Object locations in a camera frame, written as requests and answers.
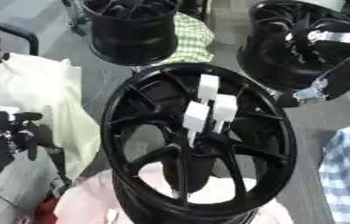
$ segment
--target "robotic arm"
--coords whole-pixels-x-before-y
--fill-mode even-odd
[[[304,37],[290,34],[288,39],[298,46],[305,42]],[[330,42],[350,45],[350,24],[326,26],[322,30],[313,30],[306,35],[311,48],[318,43]],[[279,97],[278,104],[283,107],[298,107],[305,103],[333,100],[350,90],[350,58],[319,76],[310,87],[295,93],[286,93]]]

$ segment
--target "white clamp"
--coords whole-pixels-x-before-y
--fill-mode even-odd
[[[184,114],[183,127],[189,129],[187,138],[191,147],[194,147],[197,132],[202,132],[204,129],[208,113],[209,107],[207,105],[190,101]]]
[[[213,119],[216,121],[214,132],[221,133],[225,122],[232,122],[238,111],[238,104],[234,95],[218,94],[213,106]]]
[[[209,101],[216,99],[219,91],[220,80],[219,77],[209,74],[202,74],[199,80],[198,98],[201,103],[207,105]]]

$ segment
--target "white foam block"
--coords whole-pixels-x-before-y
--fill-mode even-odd
[[[199,80],[198,98],[203,102],[214,101],[219,91],[219,77],[209,74],[202,74]]]
[[[213,119],[216,121],[232,122],[235,119],[238,105],[236,97],[229,94],[217,94],[213,106]]]
[[[190,101],[185,111],[183,127],[201,132],[204,129],[209,107],[196,101]]]

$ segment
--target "white cloth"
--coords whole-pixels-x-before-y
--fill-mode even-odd
[[[81,106],[81,68],[12,53],[0,64],[0,105],[39,112],[53,141],[66,152],[66,174],[77,178],[100,145],[99,126]]]
[[[160,163],[146,165],[139,175],[162,194],[172,195]],[[253,179],[245,179],[245,183],[248,189],[256,184]],[[234,192],[232,179],[211,177],[203,189],[191,195],[189,201],[217,203],[232,199]],[[133,224],[116,199],[110,170],[69,189],[60,199],[55,215],[57,224]],[[293,221],[286,209],[272,200],[259,209],[252,224],[293,224]]]

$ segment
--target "cream cloth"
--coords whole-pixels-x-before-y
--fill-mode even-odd
[[[0,64],[0,106],[39,112],[52,129],[55,144],[66,152],[66,174],[76,179],[100,146],[100,129],[81,106],[81,68],[12,53]]]

